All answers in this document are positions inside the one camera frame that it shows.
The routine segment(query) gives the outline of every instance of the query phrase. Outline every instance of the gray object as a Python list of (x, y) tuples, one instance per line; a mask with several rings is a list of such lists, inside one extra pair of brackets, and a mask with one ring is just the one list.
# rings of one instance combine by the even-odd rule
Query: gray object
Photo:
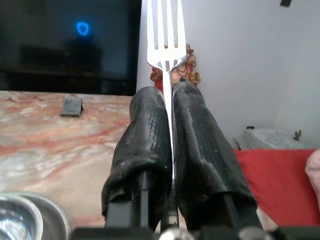
[(247, 226), (241, 229), (238, 234), (241, 240), (274, 240), (268, 233), (256, 226)]
[(159, 240), (195, 240), (195, 238), (183, 228), (169, 228), (161, 234)]
[(234, 140), (242, 150), (307, 148), (303, 142), (293, 140), (289, 133), (275, 129), (246, 129)]
[(66, 97), (62, 102), (62, 117), (80, 117), (82, 110), (82, 99), (77, 97)]
[(0, 239), (41, 240), (43, 219), (32, 201), (18, 195), (0, 194)]

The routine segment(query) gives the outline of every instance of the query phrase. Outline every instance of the black fabric cover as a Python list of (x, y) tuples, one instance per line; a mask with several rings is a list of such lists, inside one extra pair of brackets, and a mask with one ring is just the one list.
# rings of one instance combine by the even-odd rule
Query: black fabric cover
[(130, 103), (130, 120), (115, 148), (110, 176), (102, 189), (102, 215), (106, 216), (108, 203), (117, 197), (118, 186), (132, 183), (136, 173), (149, 171), (161, 183), (160, 188), (150, 191), (159, 194), (150, 206), (159, 221), (172, 183), (169, 124), (162, 93), (154, 87), (139, 90)]
[(228, 192), (255, 202), (236, 155), (199, 89), (190, 82), (176, 85), (173, 109), (179, 209), (187, 224), (188, 217), (215, 194)]

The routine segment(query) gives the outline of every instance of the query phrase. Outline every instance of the metal screw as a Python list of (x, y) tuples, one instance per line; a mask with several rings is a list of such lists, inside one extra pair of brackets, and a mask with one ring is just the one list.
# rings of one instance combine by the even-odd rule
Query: metal screw
[(195, 240), (195, 238), (183, 228), (169, 228), (161, 234), (159, 240)]
[(238, 234), (241, 240), (274, 240), (274, 238), (256, 226), (247, 226), (241, 229)]

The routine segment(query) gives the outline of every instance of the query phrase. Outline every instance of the black mechanical part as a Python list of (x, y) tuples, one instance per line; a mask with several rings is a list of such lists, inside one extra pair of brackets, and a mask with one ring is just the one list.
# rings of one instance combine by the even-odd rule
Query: black mechanical part
[(290, 7), (290, 4), (291, 4), (291, 0), (281, 0), (280, 6), (288, 8)]
[(130, 120), (102, 189), (102, 215), (106, 226), (115, 227), (125, 220), (119, 227), (147, 223), (155, 229), (166, 210), (172, 184), (169, 124), (162, 93), (154, 87), (139, 90), (130, 103)]
[(259, 227), (257, 203), (236, 155), (194, 84), (174, 87), (173, 112), (179, 209), (188, 230)]

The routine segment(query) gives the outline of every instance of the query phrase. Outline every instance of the fork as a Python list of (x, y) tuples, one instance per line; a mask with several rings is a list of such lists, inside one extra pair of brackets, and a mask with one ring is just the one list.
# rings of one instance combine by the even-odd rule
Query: fork
[(152, 0), (147, 2), (147, 61), (162, 71), (163, 98), (168, 116), (171, 157), (172, 179), (175, 179), (174, 171), (174, 142), (173, 142), (173, 110), (172, 110), (172, 71), (186, 61), (186, 35), (184, 16), (181, 0), (177, 0), (177, 38), (178, 45), (175, 47), (174, 27), (171, 11), (171, 0), (166, 0), (167, 16), (167, 48), (165, 48), (164, 23), (162, 15), (162, 0), (157, 0), (157, 29), (158, 47), (155, 48), (154, 23), (152, 13)]

